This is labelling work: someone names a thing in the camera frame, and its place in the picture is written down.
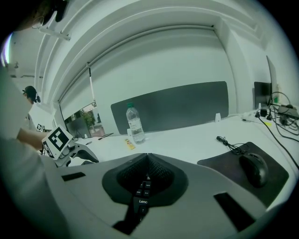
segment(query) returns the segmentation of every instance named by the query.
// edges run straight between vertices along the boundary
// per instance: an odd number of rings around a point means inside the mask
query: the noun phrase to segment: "water bottle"
[[[136,144],[142,144],[145,142],[145,135],[142,129],[141,121],[138,111],[134,108],[133,103],[128,103],[127,120],[132,132],[133,139]]]

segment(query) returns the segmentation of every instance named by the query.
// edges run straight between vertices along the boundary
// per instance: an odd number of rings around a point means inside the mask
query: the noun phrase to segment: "bottle cap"
[[[132,102],[130,102],[130,103],[127,103],[127,106],[128,106],[128,108],[132,108],[132,107],[134,107],[134,104]]]

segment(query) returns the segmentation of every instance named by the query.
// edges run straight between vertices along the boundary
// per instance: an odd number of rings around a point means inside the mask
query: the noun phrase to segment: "person's arm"
[[[48,135],[46,132],[35,132],[31,130],[20,129],[17,139],[23,143],[27,143],[37,150],[43,148],[42,139]]]

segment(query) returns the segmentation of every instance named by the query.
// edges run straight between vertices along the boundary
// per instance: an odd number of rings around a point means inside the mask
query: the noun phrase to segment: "monitor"
[[[267,106],[270,95],[272,93],[271,83],[255,82],[254,83],[254,94],[255,94],[255,108],[258,108],[258,104]]]
[[[69,131],[69,133],[74,137],[74,138],[84,138],[85,134],[87,137],[91,137],[88,126],[84,120],[83,117],[79,117],[75,119],[74,121],[71,121],[66,124],[66,127]]]

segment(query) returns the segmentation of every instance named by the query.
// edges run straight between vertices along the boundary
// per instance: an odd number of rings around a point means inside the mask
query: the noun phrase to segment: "desk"
[[[148,133],[146,134],[146,142],[141,145],[134,144],[136,148],[133,150],[130,150],[125,143],[125,139],[128,138],[126,135],[111,135],[100,141],[98,138],[79,139],[78,143],[86,144],[92,141],[87,146],[94,152],[100,162],[137,153],[155,153],[196,164],[199,160],[229,151],[228,147],[216,140],[217,136],[226,137],[231,144],[253,142],[273,157],[289,173],[287,183],[267,210],[289,198],[299,177],[297,168],[288,154],[275,141],[266,126],[254,122],[243,122],[240,116],[222,119],[217,123],[211,122],[192,127]],[[278,140],[299,163],[298,143],[282,137]]]

